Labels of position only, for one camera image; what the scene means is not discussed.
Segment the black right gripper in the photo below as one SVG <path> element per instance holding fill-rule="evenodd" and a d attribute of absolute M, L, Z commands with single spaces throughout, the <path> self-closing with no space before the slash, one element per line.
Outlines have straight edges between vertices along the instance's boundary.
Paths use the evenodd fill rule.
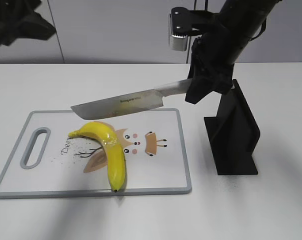
<path fill-rule="evenodd" d="M 197 104 L 211 92 L 227 94 L 232 88 L 234 61 L 230 60 L 238 35 L 233 31 L 208 31 L 195 36 L 185 101 Z"/>

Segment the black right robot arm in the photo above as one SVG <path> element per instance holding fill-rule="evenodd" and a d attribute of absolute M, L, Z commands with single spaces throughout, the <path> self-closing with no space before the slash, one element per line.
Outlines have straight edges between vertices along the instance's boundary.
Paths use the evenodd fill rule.
<path fill-rule="evenodd" d="M 185 101 L 196 104 L 211 92 L 227 94 L 233 86 L 236 60 L 249 42 L 266 29 L 276 0 L 227 0 L 220 12 L 206 11 L 203 34 L 191 47 Z"/>

